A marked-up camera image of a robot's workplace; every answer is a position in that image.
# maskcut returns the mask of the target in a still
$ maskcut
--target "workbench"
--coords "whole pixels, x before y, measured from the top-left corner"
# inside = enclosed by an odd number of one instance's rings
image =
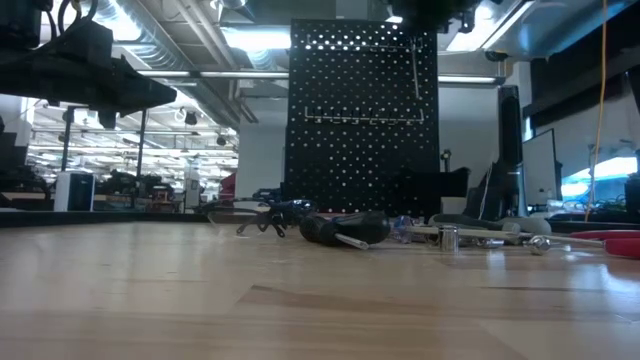
[[[360,251],[236,228],[0,230],[0,358],[637,358],[636,260]]]

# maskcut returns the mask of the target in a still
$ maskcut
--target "wood grain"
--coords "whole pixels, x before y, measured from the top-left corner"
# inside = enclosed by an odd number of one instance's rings
[[[0,359],[632,359],[640,262],[323,248],[235,226],[1,230]]]

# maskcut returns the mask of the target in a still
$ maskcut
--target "black pegboard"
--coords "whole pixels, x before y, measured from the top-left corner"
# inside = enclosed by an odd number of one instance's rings
[[[402,187],[413,172],[439,172],[436,35],[295,20],[291,36],[285,195],[333,213],[439,206]]]

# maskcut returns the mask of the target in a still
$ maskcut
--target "metal cylinder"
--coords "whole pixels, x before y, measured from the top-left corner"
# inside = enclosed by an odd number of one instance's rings
[[[440,251],[457,254],[460,247],[458,228],[451,225],[438,227],[438,241],[440,242]]]

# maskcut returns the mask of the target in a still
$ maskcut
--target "orange cable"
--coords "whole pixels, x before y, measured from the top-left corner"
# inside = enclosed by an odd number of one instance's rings
[[[598,115],[598,132],[596,135],[595,158],[593,161],[593,171],[591,174],[591,191],[589,193],[589,202],[584,215],[584,221],[589,222],[589,214],[591,213],[591,205],[596,196],[595,178],[596,166],[598,165],[598,153],[600,152],[600,133],[602,130],[602,119],[604,118],[604,93],[607,88],[607,0],[602,0],[602,85],[600,86],[600,114]]]

